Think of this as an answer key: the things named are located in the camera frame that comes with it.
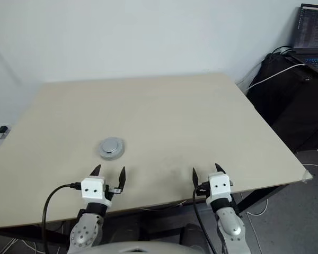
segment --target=white bracket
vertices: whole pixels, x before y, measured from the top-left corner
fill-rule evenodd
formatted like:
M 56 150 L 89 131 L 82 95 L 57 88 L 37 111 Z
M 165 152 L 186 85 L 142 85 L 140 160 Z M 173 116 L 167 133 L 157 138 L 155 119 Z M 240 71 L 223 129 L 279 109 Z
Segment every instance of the white bracket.
M 100 203 L 107 207 L 112 206 L 112 202 L 105 198 L 105 178 L 86 177 L 81 182 L 81 194 L 87 203 Z
M 229 202 L 231 198 L 231 183 L 229 176 L 223 172 L 212 173 L 208 175 L 210 183 L 210 196 L 206 199 L 206 204 L 211 206 L 211 202 L 219 198 L 227 198 Z

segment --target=laptop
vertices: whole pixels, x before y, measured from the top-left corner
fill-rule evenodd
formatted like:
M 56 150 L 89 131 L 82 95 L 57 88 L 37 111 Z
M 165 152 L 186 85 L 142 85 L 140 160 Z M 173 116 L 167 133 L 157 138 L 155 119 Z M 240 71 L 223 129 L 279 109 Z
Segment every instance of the laptop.
M 318 5 L 301 5 L 289 55 L 318 72 Z

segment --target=black cable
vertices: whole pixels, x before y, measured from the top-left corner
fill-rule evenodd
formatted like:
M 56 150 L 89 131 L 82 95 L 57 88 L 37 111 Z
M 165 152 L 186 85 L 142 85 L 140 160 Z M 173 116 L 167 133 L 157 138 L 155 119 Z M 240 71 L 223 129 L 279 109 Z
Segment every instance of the black cable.
M 281 49 L 281 48 L 292 48 L 291 46 L 280 46 L 280 47 L 277 47 L 274 51 L 272 51 L 272 54 L 274 52 L 276 52 L 278 49 Z
M 41 231 L 42 231 L 42 242 L 43 242 L 43 248 L 44 248 L 45 254 L 49 254 L 47 239 L 46 239 L 46 214 L 47 214 L 48 203 L 51 200 L 51 198 L 55 192 L 57 192 L 58 190 L 60 190 L 62 188 L 71 187 L 71 186 L 72 186 L 71 184 L 65 184 L 65 185 L 61 185 L 58 188 L 56 188 L 55 190 L 53 190 L 51 192 L 51 194 L 49 194 L 49 196 L 46 200 L 45 206 L 43 207 Z
M 179 204 L 172 205 L 172 206 L 169 206 L 169 207 L 166 207 L 166 208 L 158 208 L 158 209 L 140 208 L 140 210 L 149 211 L 149 212 L 164 212 L 164 211 L 170 210 L 172 208 L 178 207 L 180 205 L 182 206 L 186 201 L 187 200 L 184 200 L 183 202 L 180 202 Z
M 202 223 L 202 221 L 201 221 L 201 218 L 200 218 L 200 215 L 199 215 L 197 206 L 196 206 L 196 191 L 197 191 L 197 189 L 194 189 L 194 191 L 193 191 L 193 196 L 192 196 L 193 208 L 194 208 L 194 210 L 195 210 L 196 217 L 197 217 L 197 219 L 198 219 L 198 222 L 199 222 L 199 224 L 200 224 L 200 227 L 201 227 L 201 229 L 202 229 L 202 232 L 204 233 L 204 236 L 205 236 L 205 238 L 206 238 L 206 240 L 207 240 L 208 245 L 210 246 L 210 248 L 211 248 L 213 254 L 217 254 L 217 252 L 216 252 L 216 250 L 215 250 L 215 248 L 214 248 L 214 246 L 213 246 L 213 244 L 212 244 L 212 242 L 211 242 L 211 240 L 210 240 L 210 237 L 208 237 L 208 234 L 207 234 L 207 232 L 206 232 L 206 229 L 205 229 L 205 227 L 204 227 L 204 225 L 203 225 L 203 223 Z
M 280 54 L 281 55 L 285 55 L 285 53 L 288 53 L 289 51 L 292 51 L 293 49 L 287 49 L 287 50 L 284 50 L 283 52 L 281 52 Z

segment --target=round metal disc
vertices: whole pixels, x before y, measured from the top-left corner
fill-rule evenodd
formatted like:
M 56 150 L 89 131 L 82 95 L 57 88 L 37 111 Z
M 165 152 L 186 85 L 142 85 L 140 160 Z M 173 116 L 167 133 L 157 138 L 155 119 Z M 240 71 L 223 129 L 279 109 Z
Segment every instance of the round metal disc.
M 120 138 L 109 137 L 99 144 L 99 154 L 105 160 L 115 160 L 124 152 L 123 141 Z

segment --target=gray floor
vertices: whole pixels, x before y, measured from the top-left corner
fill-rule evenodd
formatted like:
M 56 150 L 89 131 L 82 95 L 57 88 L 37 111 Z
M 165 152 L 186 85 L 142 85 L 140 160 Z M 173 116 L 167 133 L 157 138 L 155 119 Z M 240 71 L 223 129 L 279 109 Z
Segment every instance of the gray floor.
M 297 157 L 304 164 L 318 165 L 318 151 L 301 152 L 297 154 Z M 264 215 L 250 217 L 264 254 L 318 254 L 318 167 L 306 166 L 306 168 L 315 175 L 313 180 L 306 184 L 289 185 L 269 199 L 268 209 Z M 240 195 L 236 194 L 235 199 L 239 201 Z M 215 218 L 205 205 L 198 206 L 201 218 L 213 240 L 217 253 L 221 253 L 220 241 L 215 230 Z M 250 212 L 259 213 L 264 206 L 265 202 L 252 207 Z M 253 254 L 260 253 L 248 217 L 246 214 L 242 215 L 246 225 L 246 241 Z M 187 223 L 197 224 L 197 220 L 191 209 L 184 208 L 181 215 L 156 220 L 151 224 L 151 227 L 153 230 L 160 230 L 184 226 Z M 9 238 L 0 237 L 0 250 L 9 240 Z M 158 241 L 168 242 L 178 242 L 178 240 L 178 236 L 158 239 Z M 52 248 L 50 251 L 55 254 L 57 249 Z M 19 241 L 6 253 L 34 253 L 34 251 Z

